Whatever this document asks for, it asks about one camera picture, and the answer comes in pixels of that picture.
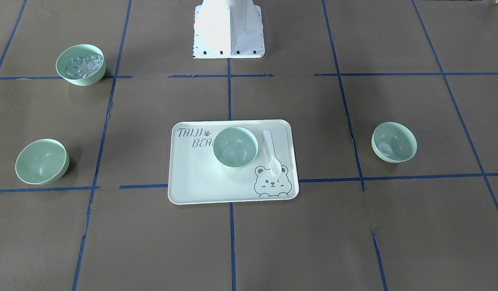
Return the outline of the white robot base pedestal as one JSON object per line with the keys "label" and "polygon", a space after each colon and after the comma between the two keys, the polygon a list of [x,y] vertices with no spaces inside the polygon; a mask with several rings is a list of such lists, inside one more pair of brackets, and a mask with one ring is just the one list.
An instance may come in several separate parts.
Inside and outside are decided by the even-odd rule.
{"label": "white robot base pedestal", "polygon": [[192,57],[262,58],[266,53],[261,7],[252,0],[204,0],[195,7]]}

